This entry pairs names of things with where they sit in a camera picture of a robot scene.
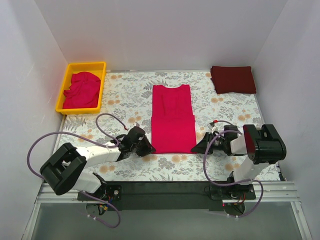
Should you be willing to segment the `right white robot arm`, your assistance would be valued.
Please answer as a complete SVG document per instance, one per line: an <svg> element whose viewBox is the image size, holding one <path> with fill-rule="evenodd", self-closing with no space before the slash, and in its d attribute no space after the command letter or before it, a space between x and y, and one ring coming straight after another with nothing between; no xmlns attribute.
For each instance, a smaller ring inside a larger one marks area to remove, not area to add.
<svg viewBox="0 0 320 240"><path fill-rule="evenodd" d="M204 191L212 200L254 200L253 179L268 166L285 159L286 145L272 124L261 127L245 124L243 130L239 130L226 121L223 131L219 132L217 123L218 120L214 120L209 124L210 131L191 151L205 156L222 151L231 157L244 156L245 160L226 181L211 183Z"/></svg>

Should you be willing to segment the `bright red t-shirt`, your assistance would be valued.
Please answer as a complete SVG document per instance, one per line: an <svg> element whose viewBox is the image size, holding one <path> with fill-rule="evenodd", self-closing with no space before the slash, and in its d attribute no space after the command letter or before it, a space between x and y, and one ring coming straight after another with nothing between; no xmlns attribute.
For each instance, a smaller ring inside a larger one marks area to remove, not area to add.
<svg viewBox="0 0 320 240"><path fill-rule="evenodd" d="M152 88L151 144L156 154L191 154L196 145L196 120L188 84Z"/></svg>

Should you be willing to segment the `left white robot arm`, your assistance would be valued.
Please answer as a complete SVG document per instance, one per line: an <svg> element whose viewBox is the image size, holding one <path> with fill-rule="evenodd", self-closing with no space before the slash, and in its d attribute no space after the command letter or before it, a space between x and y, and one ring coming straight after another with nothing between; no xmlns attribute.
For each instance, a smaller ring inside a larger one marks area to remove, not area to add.
<svg viewBox="0 0 320 240"><path fill-rule="evenodd" d="M146 137L145 131L134 126L127 134L122 134L105 145L76 147L67 142L42 165L40 174L56 195L70 190L85 191L95 200L106 196L106 182L97 173L85 172L92 166L116 163L131 154L145 157L156 152Z"/></svg>

